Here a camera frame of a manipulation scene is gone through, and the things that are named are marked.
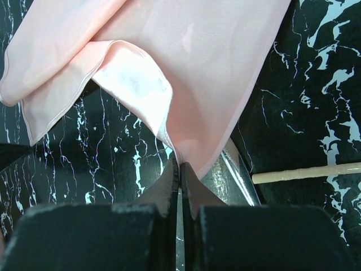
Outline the wooden chopstick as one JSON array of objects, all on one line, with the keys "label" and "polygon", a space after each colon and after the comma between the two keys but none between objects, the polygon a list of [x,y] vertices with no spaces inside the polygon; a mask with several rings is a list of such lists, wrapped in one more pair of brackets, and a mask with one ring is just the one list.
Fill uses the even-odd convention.
[{"label": "wooden chopstick", "polygon": [[358,173],[360,173],[360,162],[259,173],[252,175],[252,181],[254,184],[262,184]]}]

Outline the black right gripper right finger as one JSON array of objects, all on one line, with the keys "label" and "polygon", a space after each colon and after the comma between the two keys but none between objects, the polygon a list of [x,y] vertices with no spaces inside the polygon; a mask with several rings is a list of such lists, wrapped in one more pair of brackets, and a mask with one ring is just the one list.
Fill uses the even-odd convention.
[{"label": "black right gripper right finger", "polygon": [[329,215],[312,206],[229,206],[180,166],[186,270],[354,270]]}]

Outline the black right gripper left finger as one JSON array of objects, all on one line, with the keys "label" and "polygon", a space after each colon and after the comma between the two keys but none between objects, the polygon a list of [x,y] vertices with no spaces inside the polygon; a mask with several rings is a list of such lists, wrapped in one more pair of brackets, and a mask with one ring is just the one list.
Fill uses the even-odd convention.
[{"label": "black right gripper left finger", "polygon": [[132,203],[52,204],[25,212],[2,270],[174,270],[178,166]]}]

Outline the pink satin napkin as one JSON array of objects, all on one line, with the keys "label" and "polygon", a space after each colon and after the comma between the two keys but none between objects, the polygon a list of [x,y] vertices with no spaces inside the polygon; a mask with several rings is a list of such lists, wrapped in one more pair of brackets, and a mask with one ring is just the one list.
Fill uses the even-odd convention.
[{"label": "pink satin napkin", "polygon": [[289,1],[34,1],[5,50],[1,102],[37,143],[96,82],[204,177]]}]

